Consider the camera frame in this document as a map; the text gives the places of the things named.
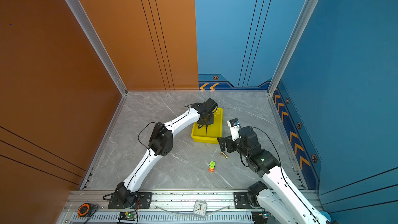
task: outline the black cable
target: black cable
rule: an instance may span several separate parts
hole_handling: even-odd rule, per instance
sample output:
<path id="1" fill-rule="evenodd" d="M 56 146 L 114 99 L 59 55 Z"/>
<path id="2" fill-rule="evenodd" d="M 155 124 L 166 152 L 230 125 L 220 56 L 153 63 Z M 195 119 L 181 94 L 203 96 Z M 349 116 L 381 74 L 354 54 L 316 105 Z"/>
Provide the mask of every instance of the black cable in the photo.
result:
<path id="1" fill-rule="evenodd" d="M 381 173 L 379 173 L 379 174 L 375 174 L 375 175 L 373 175 L 373 176 L 371 176 L 371 177 L 367 177 L 367 178 L 361 179 L 361 180 L 359 180 L 359 181 L 356 181 L 356 182 L 353 182 L 353 183 L 347 184 L 347 185 L 345 185 L 345 186 L 342 186 L 342 187 L 340 187 L 340 188 L 333 189 L 333 190 L 331 190 L 331 191 L 328 191 L 328 192 L 322 193 L 322 194 L 320 194 L 319 196 L 321 196 L 321 195 L 324 195 L 324 194 L 327 194 L 327 193 L 330 193 L 330 192 L 332 192 L 332 191 L 335 191 L 335 190 L 338 190 L 338 189 L 341 189 L 341 188 L 344 188 L 344 187 L 347 187 L 347 186 L 350 186 L 350 185 L 353 185 L 353 184 L 355 184 L 355 183 L 359 183 L 359 182 L 365 181 L 365 180 L 367 180 L 367 179 L 370 179 L 370 178 L 372 178 L 372 177 L 379 176 L 379 175 L 381 175 L 381 174 L 384 174 L 384 173 L 387 173 L 387 172 L 393 171 L 393 170 L 395 170 L 395 169 L 398 169 L 398 167 L 395 167 L 395 168 L 392 168 L 392 169 L 386 170 L 385 172 L 381 172 Z"/>
<path id="2" fill-rule="evenodd" d="M 240 161 L 242 162 L 243 166 L 248 168 L 249 166 L 248 166 L 248 165 L 246 165 L 246 164 L 244 164 L 244 162 L 243 162 L 243 159 L 242 159 L 242 154 L 240 154 L 240 153 L 239 153 L 239 155 L 240 155 Z"/>
<path id="3" fill-rule="evenodd" d="M 86 222 L 87 222 L 89 219 L 91 219 L 91 217 L 95 214 L 95 212 L 97 212 L 99 206 L 98 206 L 98 204 L 93 205 L 93 207 L 94 207 L 94 206 L 97 206 L 96 209 L 94 210 L 94 212 L 91 213 L 91 215 L 87 218 L 87 220 L 86 220 L 83 224 L 86 224 Z"/>
<path id="4" fill-rule="evenodd" d="M 41 169 L 38 169 L 38 168 L 32 167 L 32 166 L 30 166 L 30 165 L 27 165 L 27 164 L 25 164 L 25 163 L 19 162 L 19 161 L 17 161 L 17 160 L 14 160 L 14 159 L 12 159 L 12 158 L 9 158 L 9 157 L 6 157 L 6 156 L 3 156 L 3 155 L 1 155 L 1 154 L 0 154 L 0 156 L 1 156 L 1 157 L 4 157 L 4 158 L 7 158 L 7 159 L 9 159 L 9 160 L 11 160 L 11 161 L 14 161 L 14 162 L 20 163 L 20 164 L 22 164 L 22 165 L 25 165 L 25 166 L 27 166 L 27 167 L 30 167 L 30 168 L 32 168 L 32 169 L 36 169 L 36 170 L 38 170 L 38 171 L 40 171 L 40 172 L 44 172 L 44 173 L 46 173 L 46 174 L 48 174 L 48 175 L 51 175 L 51 176 L 54 176 L 54 177 L 58 177 L 57 175 L 53 175 L 53 174 L 51 174 L 51 173 L 45 172 L 45 171 L 43 171 L 43 170 L 41 170 Z M 62 179 L 62 180 L 65 180 L 65 181 L 67 181 L 67 182 L 70 182 L 70 183 L 76 184 L 77 186 L 80 186 L 80 184 L 77 184 L 77 183 L 74 183 L 74 182 L 72 182 L 72 181 L 66 180 L 66 179 L 64 179 L 64 178 L 62 178 L 62 177 L 58 177 L 58 178 L 59 178 L 59 179 Z"/>
<path id="5" fill-rule="evenodd" d="M 216 111 L 217 111 L 217 109 L 218 109 L 218 104 L 216 103 L 216 110 L 214 110 L 214 112 L 212 112 L 212 113 L 215 113 Z"/>
<path id="6" fill-rule="evenodd" d="M 193 105 L 194 103 L 192 103 L 192 104 L 189 104 L 189 105 L 186 105 L 186 107 L 188 107 L 188 113 L 184 116 L 184 117 L 181 117 L 179 120 L 177 120 L 176 122 L 173 122 L 173 123 L 171 123 L 171 124 L 169 124 L 169 125 L 167 125 L 167 126 L 164 126 L 164 127 L 169 127 L 169 126 L 171 126 L 172 124 L 175 124 L 175 123 L 177 123 L 178 121 L 180 121 L 180 120 L 182 120 L 183 118 L 185 118 L 185 117 L 187 117 L 188 116 L 188 114 L 189 114 L 189 111 L 191 110 L 191 108 L 189 107 L 190 105 Z"/>
<path id="7" fill-rule="evenodd" d="M 110 196 L 110 195 L 113 195 L 113 193 L 114 192 L 112 192 L 112 193 L 110 193 L 110 194 L 107 194 L 107 195 L 104 195 L 103 197 L 102 197 L 102 200 L 104 200 L 104 201 L 110 201 L 111 199 L 109 198 L 105 198 L 105 197 L 108 197 L 108 196 Z"/>
<path id="8" fill-rule="evenodd" d="M 149 124 L 147 124 L 146 125 L 146 127 L 144 127 L 142 130 L 141 130 L 141 132 L 143 131 L 143 130 L 145 130 L 145 128 L 147 128 L 150 124 L 152 124 L 152 123 L 154 123 L 154 124 L 156 124 L 155 122 L 150 122 Z M 138 134 L 138 142 L 140 142 L 145 148 L 147 148 L 148 149 L 148 151 L 149 151 L 149 148 L 146 146 L 146 145 L 144 145 L 141 141 L 140 141 L 140 134 L 141 134 L 141 132 Z"/>
<path id="9" fill-rule="evenodd" d="M 137 223 L 138 223 L 138 213 L 137 213 L 137 210 L 135 209 L 134 205 L 131 204 L 131 201 L 130 201 L 128 198 L 126 198 L 126 200 L 130 203 L 130 205 L 132 206 L 132 208 L 133 208 L 134 211 L 135 211 L 135 214 L 137 215 L 137 222 L 136 222 L 136 224 L 137 224 Z"/>
<path id="10" fill-rule="evenodd" d="M 285 178 L 285 176 L 283 175 L 283 171 L 282 171 L 281 158 L 280 158 L 279 153 L 278 153 L 278 151 L 276 150 L 276 147 L 275 147 L 275 145 L 273 144 L 271 138 L 270 138 L 263 130 L 261 130 L 260 128 L 257 128 L 257 127 L 251 127 L 251 128 L 256 128 L 257 130 L 261 131 L 261 132 L 264 133 L 264 134 L 267 136 L 267 138 L 270 140 L 272 146 L 274 147 L 274 149 L 275 149 L 275 151 L 276 151 L 276 154 L 278 155 L 278 160 L 279 160 L 279 165 L 280 165 L 281 175 L 282 175 L 282 177 L 283 177 L 283 180 L 285 181 L 286 185 L 290 188 L 290 190 L 291 190 L 291 191 L 296 195 L 296 197 L 301 201 L 301 203 L 302 203 L 302 204 L 304 205 L 304 207 L 308 210 L 308 212 L 310 212 L 310 214 L 315 218 L 316 222 L 318 222 L 318 224 L 320 224 L 319 221 L 317 220 L 317 218 L 315 217 L 315 215 L 314 215 L 314 214 L 311 212 L 311 210 L 307 207 L 307 205 L 301 200 L 301 198 L 296 194 L 296 192 L 292 189 L 292 187 L 290 187 L 290 185 L 287 183 L 286 178 Z"/>
<path id="11" fill-rule="evenodd" d="M 141 164 L 141 166 L 138 168 L 137 172 L 141 169 L 141 167 L 144 165 L 144 163 L 146 162 L 147 159 L 148 159 L 148 157 L 145 158 L 144 162 L 143 162 L 143 163 Z M 134 178 L 134 176 L 131 177 L 130 181 L 127 183 L 126 188 L 129 187 L 129 185 L 130 185 L 130 183 L 131 183 L 131 181 L 132 181 L 133 178 Z"/>

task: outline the clock face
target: clock face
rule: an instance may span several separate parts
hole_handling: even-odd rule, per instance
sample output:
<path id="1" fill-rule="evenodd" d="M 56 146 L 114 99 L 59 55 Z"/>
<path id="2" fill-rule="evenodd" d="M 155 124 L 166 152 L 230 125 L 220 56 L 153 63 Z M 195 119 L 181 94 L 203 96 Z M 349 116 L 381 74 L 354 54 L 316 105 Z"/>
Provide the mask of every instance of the clock face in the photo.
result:
<path id="1" fill-rule="evenodd" d="M 205 217 L 207 209 L 207 203 L 202 201 L 196 201 L 193 208 L 193 213 L 200 217 Z"/>

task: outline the aluminum frame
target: aluminum frame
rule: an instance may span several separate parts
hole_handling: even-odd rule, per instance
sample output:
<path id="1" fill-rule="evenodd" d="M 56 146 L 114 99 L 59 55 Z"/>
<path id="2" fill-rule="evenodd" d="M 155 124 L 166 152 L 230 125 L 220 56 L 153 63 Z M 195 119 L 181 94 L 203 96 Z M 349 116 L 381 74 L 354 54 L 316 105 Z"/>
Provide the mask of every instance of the aluminum frame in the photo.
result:
<path id="1" fill-rule="evenodd" d="M 97 55 L 101 59 L 103 65 L 111 76 L 113 82 L 116 87 L 120 91 L 122 95 L 127 94 L 127 87 L 123 83 L 122 78 L 115 65 L 113 64 L 111 58 L 109 57 L 108 52 L 106 51 L 104 45 L 101 42 L 100 37 L 98 36 L 94 26 L 92 25 L 90 19 L 88 18 L 82 4 L 79 0 L 65 0 L 72 11 L 73 15 L 76 17 L 76 20 L 79 22 L 82 27 L 84 33 L 86 34 L 88 40 L 90 41 L 92 47 L 97 52 Z"/>
<path id="2" fill-rule="evenodd" d="M 155 216 L 155 215 L 166 215 L 169 214 L 157 207 L 161 207 L 167 209 L 169 211 L 178 211 L 178 212 L 191 212 L 193 210 L 194 202 L 196 200 L 205 200 L 207 202 L 207 210 L 214 211 L 218 210 L 221 207 L 226 207 L 230 205 L 230 208 L 224 208 L 217 212 L 220 215 L 235 215 L 248 213 L 251 214 L 252 211 L 262 211 L 262 208 L 259 209 L 235 209 L 233 207 L 234 204 L 234 192 L 244 192 L 246 189 L 164 189 L 164 190 L 143 190 L 142 192 L 152 192 L 152 202 L 151 207 L 149 209 L 140 209 L 139 215 L 141 216 Z M 125 209 L 108 209 L 108 202 L 104 201 L 102 197 L 106 194 L 114 192 L 113 190 L 87 190 L 87 191 L 72 191 L 68 200 L 65 202 L 63 210 L 58 217 L 57 224 L 61 223 L 81 223 L 85 220 L 74 220 L 76 212 L 78 208 L 86 202 L 90 202 L 92 204 L 98 204 L 98 210 L 96 214 L 109 214 L 109 213 L 118 213 L 125 212 Z M 274 197 L 278 200 L 281 198 L 276 194 L 274 190 L 271 190 L 274 194 Z M 300 190 L 300 192 L 305 196 L 306 199 L 318 210 L 323 210 L 321 202 L 315 191 L 313 190 Z M 101 220 L 101 223 L 114 223 L 111 220 L 105 221 Z M 197 223 L 196 221 L 186 220 L 186 221 L 173 221 L 167 220 L 167 222 L 173 223 Z M 236 223 L 232 220 L 224 220 L 223 223 L 230 222 Z"/>
<path id="3" fill-rule="evenodd" d="M 90 167 L 88 167 L 86 175 L 83 178 L 83 181 L 79 187 L 79 190 L 83 190 L 85 188 L 87 181 L 90 179 L 90 176 L 92 175 L 91 173 L 94 171 L 95 167 L 97 166 L 98 161 L 102 155 L 103 149 L 105 148 L 105 145 L 109 139 L 109 136 L 111 136 L 112 129 L 116 124 L 116 121 L 117 121 L 117 118 L 119 117 L 120 112 L 122 111 L 122 107 L 126 101 L 126 98 L 127 98 L 127 95 L 122 95 L 122 98 L 120 99 L 120 102 L 117 105 L 115 113 L 112 116 L 111 122 L 109 123 L 109 126 L 106 129 L 104 136 L 102 137 L 101 143 L 99 144 L 99 146 L 97 148 L 96 154 L 94 155 L 94 158 L 90 164 Z"/>
<path id="4" fill-rule="evenodd" d="M 286 48 L 283 51 L 282 57 L 276 67 L 275 73 L 272 77 L 271 83 L 268 87 L 268 95 L 272 95 L 278 85 L 280 79 L 282 78 L 283 72 L 286 69 L 287 64 L 290 61 L 290 58 L 293 55 L 294 50 L 301 38 L 302 33 L 304 32 L 305 27 L 307 26 L 308 21 L 311 18 L 312 12 L 315 9 L 318 0 L 305 0 L 304 5 L 301 9 L 300 15 L 298 16 L 296 25 L 293 29 L 292 34 L 290 35 L 289 41 L 287 42 Z"/>
<path id="5" fill-rule="evenodd" d="M 287 151 L 287 153 L 289 155 L 290 160 L 292 161 L 293 169 L 298 173 L 298 176 L 300 177 L 300 181 L 302 182 L 304 189 L 306 189 L 306 188 L 308 188 L 307 183 L 306 183 L 306 181 L 304 179 L 304 176 L 303 176 L 303 174 L 301 172 L 300 166 L 297 163 L 296 155 L 293 152 L 293 149 L 292 149 L 291 144 L 290 144 L 289 137 L 286 134 L 285 127 L 283 126 L 282 120 L 279 117 L 279 114 L 278 114 L 277 108 L 276 108 L 276 106 L 275 106 L 275 104 L 273 102 L 272 96 L 268 95 L 267 98 L 268 98 L 269 104 L 271 105 L 272 113 L 273 113 L 273 115 L 275 117 L 276 124 L 278 126 L 279 132 L 281 133 L 281 136 L 282 136 L 282 139 L 283 139 L 283 143 L 285 144 L 286 151 Z"/>

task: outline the orange chevron arrow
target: orange chevron arrow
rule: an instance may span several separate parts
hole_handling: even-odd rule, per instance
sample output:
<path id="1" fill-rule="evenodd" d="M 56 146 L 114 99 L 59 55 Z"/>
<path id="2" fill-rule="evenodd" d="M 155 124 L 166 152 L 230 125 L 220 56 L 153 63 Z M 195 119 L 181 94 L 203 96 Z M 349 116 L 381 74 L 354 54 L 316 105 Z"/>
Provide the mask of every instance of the orange chevron arrow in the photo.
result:
<path id="1" fill-rule="evenodd" d="M 290 143 L 292 143 L 292 136 L 294 136 L 294 137 L 296 137 L 296 138 L 299 138 L 299 137 L 297 137 L 297 134 L 296 134 L 296 133 L 290 132 Z"/>
<path id="2" fill-rule="evenodd" d="M 295 154 L 297 155 L 297 148 L 301 149 L 302 151 L 304 151 L 304 149 L 298 145 L 297 143 L 295 143 Z"/>
<path id="3" fill-rule="evenodd" d="M 310 162 L 308 162 L 305 158 L 303 158 L 302 156 L 300 156 L 300 168 L 302 169 L 302 163 L 305 162 L 306 164 L 308 164 L 308 166 L 310 165 Z"/>
<path id="4" fill-rule="evenodd" d="M 284 107 L 285 105 L 284 105 L 284 104 L 282 104 L 282 103 L 278 103 L 278 112 L 280 112 L 280 110 L 281 110 L 281 106 L 282 106 L 282 107 Z"/>
<path id="5" fill-rule="evenodd" d="M 208 85 L 208 83 L 203 84 L 203 86 L 199 87 L 199 89 L 202 89 L 203 91 L 205 91 L 206 89 L 204 89 L 204 87 L 206 87 Z"/>
<path id="6" fill-rule="evenodd" d="M 217 86 L 218 83 L 214 84 L 213 86 L 210 87 L 211 90 L 215 90 L 214 87 Z"/>
<path id="7" fill-rule="evenodd" d="M 275 105 L 276 105 L 276 98 L 280 98 L 281 96 L 275 95 Z"/>
<path id="8" fill-rule="evenodd" d="M 287 112 L 282 111 L 282 123 L 283 123 L 283 116 L 284 115 L 289 116 L 289 114 L 287 114 Z"/>

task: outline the blue wall panel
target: blue wall panel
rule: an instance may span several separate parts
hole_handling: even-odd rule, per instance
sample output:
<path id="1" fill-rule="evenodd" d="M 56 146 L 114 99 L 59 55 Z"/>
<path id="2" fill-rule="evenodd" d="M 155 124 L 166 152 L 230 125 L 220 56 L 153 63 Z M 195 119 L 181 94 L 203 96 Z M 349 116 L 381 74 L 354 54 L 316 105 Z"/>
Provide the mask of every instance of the blue wall panel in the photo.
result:
<path id="1" fill-rule="evenodd" d="M 372 207 L 359 208 L 344 212 L 331 214 L 333 220 L 338 220 L 340 224 L 386 224 L 396 223 L 396 210 L 398 202 L 382 204 Z"/>
<path id="2" fill-rule="evenodd" d="M 258 0 L 256 4 L 256 0 L 195 0 L 199 73 L 221 74 L 234 87 L 258 87 L 269 80 L 304 2 Z"/>
<path id="3" fill-rule="evenodd" d="M 398 165 L 397 16 L 397 0 L 319 0 L 282 77 L 322 159 L 322 203 L 398 182 L 398 174 L 389 172 L 332 191 Z M 324 208 L 381 203 L 397 199 L 396 190 Z M 343 211 L 332 217 L 350 223 L 349 212 L 354 214 Z"/>

